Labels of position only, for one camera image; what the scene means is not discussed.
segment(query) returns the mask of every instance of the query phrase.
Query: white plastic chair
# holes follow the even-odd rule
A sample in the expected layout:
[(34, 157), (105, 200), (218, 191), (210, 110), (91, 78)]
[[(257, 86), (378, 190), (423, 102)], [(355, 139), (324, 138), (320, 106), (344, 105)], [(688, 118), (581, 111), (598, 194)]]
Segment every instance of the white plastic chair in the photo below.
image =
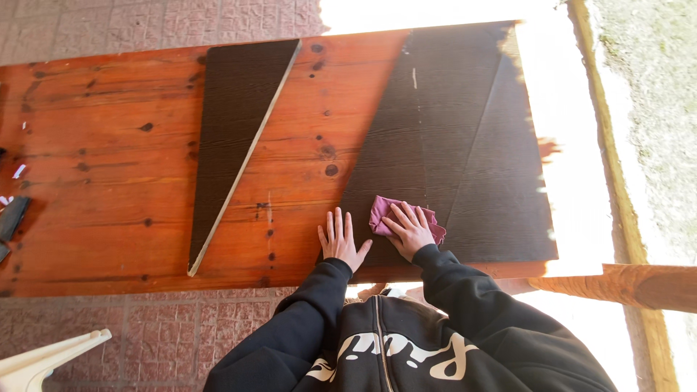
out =
[(0, 392), (41, 392), (53, 369), (112, 338), (108, 329), (92, 331), (0, 361)]

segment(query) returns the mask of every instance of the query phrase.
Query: finger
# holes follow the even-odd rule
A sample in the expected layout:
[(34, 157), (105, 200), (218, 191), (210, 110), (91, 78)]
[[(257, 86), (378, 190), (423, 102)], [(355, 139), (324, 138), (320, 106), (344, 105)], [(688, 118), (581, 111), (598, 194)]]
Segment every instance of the finger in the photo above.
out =
[(402, 210), (396, 204), (390, 205), (390, 208), (392, 209), (392, 212), (395, 213), (397, 219), (399, 219), (399, 222), (401, 222), (404, 227), (413, 226), (409, 218), (407, 218), (406, 215), (404, 215), (404, 212), (402, 212)]
[(327, 212), (327, 237), (329, 242), (334, 241), (334, 217), (332, 211)]
[(411, 207), (409, 204), (406, 202), (401, 203), (401, 209), (404, 210), (406, 213), (407, 218), (409, 218), (409, 221), (411, 222), (412, 225), (419, 227), (419, 220), (416, 218), (416, 215), (414, 214), (414, 211), (411, 210)]
[(346, 213), (346, 224), (344, 225), (344, 233), (346, 235), (346, 240), (353, 243), (353, 222), (351, 221), (351, 213)]
[(360, 246), (360, 249), (358, 252), (355, 254), (358, 259), (362, 262), (363, 259), (365, 258), (365, 255), (368, 254), (368, 250), (370, 250), (370, 247), (373, 246), (373, 240), (369, 239), (368, 241), (365, 241), (363, 245)]
[(406, 234), (406, 230), (402, 226), (398, 225), (392, 219), (389, 219), (388, 217), (383, 216), (383, 222), (400, 238)]
[(342, 209), (337, 207), (335, 215), (334, 225), (336, 226), (337, 239), (344, 239), (344, 218), (342, 217)]
[(388, 240), (397, 248), (399, 252), (401, 252), (404, 249), (404, 244), (401, 242), (401, 239), (398, 239), (397, 237), (393, 236), (388, 236)]
[(429, 228), (429, 221), (426, 220), (426, 215), (424, 214), (424, 210), (421, 209), (421, 207), (416, 207), (416, 213), (419, 215), (419, 223), (421, 223), (421, 227), (428, 229)]
[(317, 234), (319, 234), (319, 243), (322, 244), (322, 249), (324, 249), (327, 244), (327, 237), (324, 236), (324, 229), (322, 226), (317, 226)]

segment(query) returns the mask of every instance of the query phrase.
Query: hand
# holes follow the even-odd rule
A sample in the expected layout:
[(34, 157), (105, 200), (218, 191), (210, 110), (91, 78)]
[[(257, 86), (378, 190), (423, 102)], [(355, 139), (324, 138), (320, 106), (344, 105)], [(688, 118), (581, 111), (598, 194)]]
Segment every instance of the hand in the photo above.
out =
[(346, 232), (344, 233), (344, 224), (342, 222), (342, 209), (337, 207), (337, 219), (334, 221), (332, 211), (327, 212), (327, 235), (329, 240), (324, 236), (322, 226), (317, 226), (319, 234), (319, 242), (322, 244), (322, 253), (324, 258), (336, 257), (342, 260), (351, 270), (355, 272), (361, 264), (365, 255), (368, 254), (373, 240), (369, 239), (363, 243), (363, 246), (356, 252), (353, 242), (353, 225), (351, 224), (351, 214), (346, 213)]
[(398, 225), (386, 216), (383, 216), (383, 222), (398, 236), (388, 236), (390, 242), (397, 248), (399, 254), (411, 263), (414, 254), (416, 254), (419, 249), (436, 242), (434, 241), (428, 221), (421, 207), (416, 207), (416, 214), (419, 215), (418, 218), (406, 202), (402, 202), (401, 207), (406, 212), (406, 215), (396, 204), (390, 206), (397, 216), (397, 219), (399, 219), (399, 222), (401, 222), (404, 227)]

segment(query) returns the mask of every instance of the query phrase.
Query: zipper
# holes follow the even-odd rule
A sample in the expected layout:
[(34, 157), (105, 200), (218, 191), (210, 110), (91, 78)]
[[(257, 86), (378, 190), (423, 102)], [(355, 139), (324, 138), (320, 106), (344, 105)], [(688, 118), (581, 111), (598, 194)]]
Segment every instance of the zipper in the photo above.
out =
[(385, 381), (388, 385), (388, 391), (394, 392), (392, 385), (390, 383), (390, 376), (388, 374), (388, 355), (385, 352), (385, 345), (383, 343), (383, 329), (380, 327), (380, 307), (378, 305), (378, 296), (375, 297), (375, 320), (378, 323), (378, 342), (380, 343), (380, 357), (383, 360), (383, 370), (385, 371)]

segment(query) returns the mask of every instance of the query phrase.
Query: black hoodie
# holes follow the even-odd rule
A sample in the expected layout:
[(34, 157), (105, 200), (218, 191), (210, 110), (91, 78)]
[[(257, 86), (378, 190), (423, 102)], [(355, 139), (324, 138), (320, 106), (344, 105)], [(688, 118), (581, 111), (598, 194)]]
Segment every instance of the black hoodie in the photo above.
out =
[(583, 343), (487, 274), (435, 245), (413, 263), (426, 301), (449, 316), (388, 296), (344, 306), (351, 269), (326, 259), (204, 392), (616, 391)]

